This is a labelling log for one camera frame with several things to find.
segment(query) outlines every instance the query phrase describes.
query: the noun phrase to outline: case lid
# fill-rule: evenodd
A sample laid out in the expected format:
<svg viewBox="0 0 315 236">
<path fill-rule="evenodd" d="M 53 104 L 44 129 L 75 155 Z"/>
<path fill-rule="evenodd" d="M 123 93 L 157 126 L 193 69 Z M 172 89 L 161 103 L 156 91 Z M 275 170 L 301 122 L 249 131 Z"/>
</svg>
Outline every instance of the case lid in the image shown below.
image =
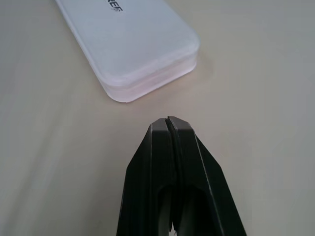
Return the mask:
<svg viewBox="0 0 315 236">
<path fill-rule="evenodd" d="M 97 77 L 130 87 L 198 51 L 199 37 L 162 0 L 56 0 Z"/>
</svg>

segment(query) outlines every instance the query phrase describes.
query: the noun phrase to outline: black clamp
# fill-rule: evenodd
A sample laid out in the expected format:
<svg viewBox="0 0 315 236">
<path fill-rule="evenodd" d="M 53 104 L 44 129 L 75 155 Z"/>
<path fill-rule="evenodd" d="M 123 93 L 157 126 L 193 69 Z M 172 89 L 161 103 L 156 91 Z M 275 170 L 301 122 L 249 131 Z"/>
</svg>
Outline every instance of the black clamp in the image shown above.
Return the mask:
<svg viewBox="0 0 315 236">
<path fill-rule="evenodd" d="M 117 236 L 245 236 L 219 164 L 189 123 L 152 123 L 126 171 Z"/>
</svg>

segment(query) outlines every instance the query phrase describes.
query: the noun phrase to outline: clip jaw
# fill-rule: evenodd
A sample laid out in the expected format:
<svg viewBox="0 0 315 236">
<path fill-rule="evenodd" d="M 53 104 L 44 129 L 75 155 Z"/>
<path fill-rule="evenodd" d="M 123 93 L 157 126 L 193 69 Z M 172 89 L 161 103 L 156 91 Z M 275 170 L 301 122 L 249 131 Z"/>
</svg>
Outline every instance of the clip jaw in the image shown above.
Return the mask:
<svg viewBox="0 0 315 236">
<path fill-rule="evenodd" d="M 245 236 L 219 164 L 189 123 L 152 123 L 125 178 L 117 236 Z"/>
</svg>

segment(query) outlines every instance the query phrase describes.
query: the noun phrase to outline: white plastic case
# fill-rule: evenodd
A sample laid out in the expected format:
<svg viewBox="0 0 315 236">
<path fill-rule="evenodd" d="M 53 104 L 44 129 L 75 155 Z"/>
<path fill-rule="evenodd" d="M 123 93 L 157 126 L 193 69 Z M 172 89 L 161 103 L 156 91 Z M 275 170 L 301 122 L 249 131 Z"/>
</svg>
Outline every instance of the white plastic case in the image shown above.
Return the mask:
<svg viewBox="0 0 315 236">
<path fill-rule="evenodd" d="M 196 65 L 200 40 L 163 0 L 56 0 L 107 94 L 133 101 Z"/>
</svg>

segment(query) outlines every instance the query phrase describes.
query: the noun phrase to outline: beige surface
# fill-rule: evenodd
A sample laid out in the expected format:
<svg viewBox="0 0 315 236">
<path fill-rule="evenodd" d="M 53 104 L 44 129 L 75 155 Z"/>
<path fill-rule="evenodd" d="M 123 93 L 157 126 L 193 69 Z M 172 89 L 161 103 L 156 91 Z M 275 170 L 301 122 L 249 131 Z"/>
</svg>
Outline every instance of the beige surface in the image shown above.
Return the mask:
<svg viewBox="0 0 315 236">
<path fill-rule="evenodd" d="M 0 235 L 114 236 L 149 124 L 191 123 L 248 235 L 315 235 L 315 2 L 170 0 L 196 69 L 111 100 L 52 0 L 0 1 Z"/>
</svg>

